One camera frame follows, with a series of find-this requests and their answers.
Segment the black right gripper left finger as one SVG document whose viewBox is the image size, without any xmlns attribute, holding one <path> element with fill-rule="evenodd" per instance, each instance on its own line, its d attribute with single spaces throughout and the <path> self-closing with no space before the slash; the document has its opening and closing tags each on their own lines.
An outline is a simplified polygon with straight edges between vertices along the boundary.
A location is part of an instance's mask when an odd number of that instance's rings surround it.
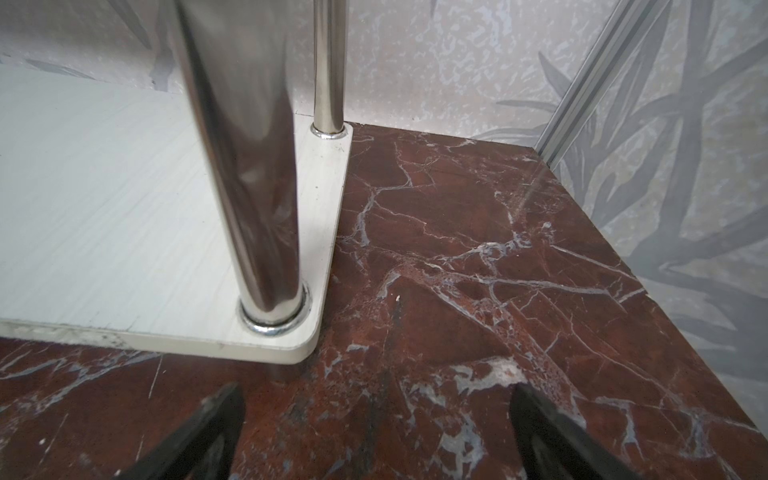
<svg viewBox="0 0 768 480">
<path fill-rule="evenodd" d="M 119 479 L 227 479 L 245 417 L 236 383 L 204 398 L 200 407 Z"/>
</svg>

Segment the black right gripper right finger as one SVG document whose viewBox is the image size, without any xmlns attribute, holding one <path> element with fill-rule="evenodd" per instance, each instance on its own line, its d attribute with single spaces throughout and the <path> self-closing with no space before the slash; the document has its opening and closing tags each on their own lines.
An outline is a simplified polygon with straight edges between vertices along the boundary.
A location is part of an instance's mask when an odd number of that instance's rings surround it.
<svg viewBox="0 0 768 480">
<path fill-rule="evenodd" d="M 512 388 L 509 417 L 529 479 L 639 477 L 527 383 Z"/>
</svg>

